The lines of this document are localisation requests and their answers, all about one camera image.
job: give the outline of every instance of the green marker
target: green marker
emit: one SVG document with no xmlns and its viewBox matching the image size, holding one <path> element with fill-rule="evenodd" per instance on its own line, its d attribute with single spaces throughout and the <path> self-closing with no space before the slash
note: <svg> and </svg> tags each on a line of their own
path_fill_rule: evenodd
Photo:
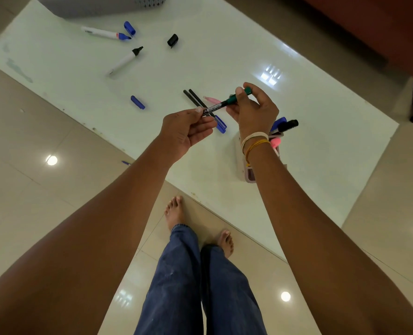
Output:
<svg viewBox="0 0 413 335">
<path fill-rule="evenodd" d="M 252 89 L 250 87 L 245 88 L 244 91 L 247 95 L 250 95 L 252 93 Z M 225 101 L 223 101 L 219 104 L 215 104 L 214 106 L 205 109 L 203 111 L 202 116 L 208 115 L 208 114 L 210 114 L 212 112 L 215 112 L 216 110 L 219 110 L 220 108 L 226 107 L 230 104 L 235 104 L 236 102 L 237 102 L 237 97 L 236 97 L 236 94 L 234 94 L 234 95 L 230 96 L 230 98 L 228 100 L 225 100 Z"/>
</svg>

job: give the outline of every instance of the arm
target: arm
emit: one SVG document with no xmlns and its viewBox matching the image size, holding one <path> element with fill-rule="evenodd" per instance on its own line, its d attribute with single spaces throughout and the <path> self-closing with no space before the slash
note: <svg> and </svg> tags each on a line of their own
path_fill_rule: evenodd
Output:
<svg viewBox="0 0 413 335">
<path fill-rule="evenodd" d="M 202 112 L 165 117 L 136 162 L 0 277 L 0 334 L 98 332 L 169 168 L 216 125 Z"/>
<path fill-rule="evenodd" d="M 241 137 L 268 132 L 278 110 L 258 87 L 260 106 L 236 90 L 227 111 Z M 245 145 L 261 139 L 255 137 Z M 413 307 L 388 276 L 324 214 L 268 143 L 248 155 L 273 229 L 323 334 L 413 334 Z"/>
</svg>

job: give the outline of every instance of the white table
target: white table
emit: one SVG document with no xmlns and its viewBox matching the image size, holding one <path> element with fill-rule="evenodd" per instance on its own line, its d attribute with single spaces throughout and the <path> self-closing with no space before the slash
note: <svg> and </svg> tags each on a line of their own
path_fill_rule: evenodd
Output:
<svg viewBox="0 0 413 335">
<path fill-rule="evenodd" d="M 137 29 L 126 43 L 80 30 L 86 25 L 120 31 L 126 20 Z M 174 33 L 180 40 L 171 50 L 166 41 Z M 105 77 L 141 45 L 139 60 Z M 261 77 L 269 65 L 280 69 L 276 84 Z M 280 117 L 299 120 L 283 139 L 282 160 L 338 226 L 397 128 L 223 0 L 167 0 L 158 9 L 72 21 L 33 0 L 0 36 L 0 69 L 134 158 L 157 135 L 163 116 L 192 107 L 184 89 L 225 99 L 244 81 L 255 83 L 278 105 Z M 131 95 L 146 110 L 138 109 Z M 219 114 L 226 134 L 216 130 L 192 148 L 167 180 L 284 257 L 256 185 L 238 178 L 237 124 Z"/>
</svg>

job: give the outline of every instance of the pink marker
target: pink marker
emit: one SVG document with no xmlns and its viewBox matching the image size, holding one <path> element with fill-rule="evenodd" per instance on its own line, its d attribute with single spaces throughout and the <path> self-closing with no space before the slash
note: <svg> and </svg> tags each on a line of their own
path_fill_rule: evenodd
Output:
<svg viewBox="0 0 413 335">
<path fill-rule="evenodd" d="M 204 98 L 205 100 L 211 102 L 212 104 L 219 104 L 219 103 L 222 102 L 221 100 L 217 100 L 217 99 L 215 99 L 214 97 L 204 96 L 203 98 Z"/>
<path fill-rule="evenodd" d="M 281 139 L 279 137 L 275 137 L 274 139 L 270 140 L 270 144 L 271 144 L 273 149 L 276 149 L 277 146 L 279 146 L 281 144 Z"/>
</svg>

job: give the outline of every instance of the black marker cap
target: black marker cap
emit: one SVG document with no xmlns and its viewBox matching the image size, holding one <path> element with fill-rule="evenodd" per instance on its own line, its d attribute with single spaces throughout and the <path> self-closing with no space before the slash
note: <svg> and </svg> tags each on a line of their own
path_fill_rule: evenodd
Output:
<svg viewBox="0 0 413 335">
<path fill-rule="evenodd" d="M 168 44 L 169 44 L 171 49 L 172 49 L 172 47 L 174 47 L 174 45 L 177 43 L 177 41 L 178 41 L 177 34 L 172 35 L 171 38 L 168 40 Z"/>
</svg>

